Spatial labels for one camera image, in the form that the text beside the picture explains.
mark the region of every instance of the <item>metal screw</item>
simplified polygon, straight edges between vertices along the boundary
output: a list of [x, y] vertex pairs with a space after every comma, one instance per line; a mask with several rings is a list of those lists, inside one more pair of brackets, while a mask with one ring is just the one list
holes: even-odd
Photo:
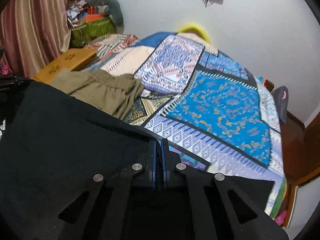
[[103, 180], [103, 175], [101, 174], [96, 174], [93, 176], [93, 180], [96, 182], [102, 181]]
[[217, 173], [217, 174], [214, 176], [214, 178], [215, 178], [216, 180], [222, 181], [222, 180], [224, 180], [224, 175], [223, 175], [222, 173]]
[[187, 166], [184, 163], [178, 163], [176, 167], [178, 170], [184, 170]]
[[132, 168], [135, 170], [135, 171], [138, 171], [138, 170], [141, 170], [142, 169], [142, 165], [140, 163], [136, 163], [134, 165], [132, 165]]

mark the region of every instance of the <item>green bag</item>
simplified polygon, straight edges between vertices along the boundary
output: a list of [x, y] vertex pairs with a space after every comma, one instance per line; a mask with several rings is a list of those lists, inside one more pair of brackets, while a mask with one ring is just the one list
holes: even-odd
[[116, 26], [104, 17], [71, 29], [70, 44], [73, 48], [83, 48], [90, 41], [109, 33], [116, 33]]

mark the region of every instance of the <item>curtain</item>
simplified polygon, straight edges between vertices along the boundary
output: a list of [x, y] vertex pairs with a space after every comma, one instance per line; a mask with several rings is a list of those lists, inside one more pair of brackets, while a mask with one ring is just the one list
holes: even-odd
[[10, 0], [0, 15], [1, 64], [29, 78], [68, 50], [68, 0]]

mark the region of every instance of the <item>bed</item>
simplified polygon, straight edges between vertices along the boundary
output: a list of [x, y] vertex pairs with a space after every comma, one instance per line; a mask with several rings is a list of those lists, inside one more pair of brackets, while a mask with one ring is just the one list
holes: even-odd
[[212, 173], [274, 181], [265, 213], [286, 191], [281, 131], [268, 89], [241, 64], [192, 33], [138, 40], [107, 35], [88, 69], [134, 74], [145, 89], [124, 121], [167, 138], [182, 162]]

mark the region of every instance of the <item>brown pants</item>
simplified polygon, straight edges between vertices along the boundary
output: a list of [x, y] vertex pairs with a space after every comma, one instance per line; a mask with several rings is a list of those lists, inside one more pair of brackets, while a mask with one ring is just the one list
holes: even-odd
[[141, 80], [132, 74], [114, 77], [104, 70], [63, 69], [50, 85], [121, 120], [144, 89]]

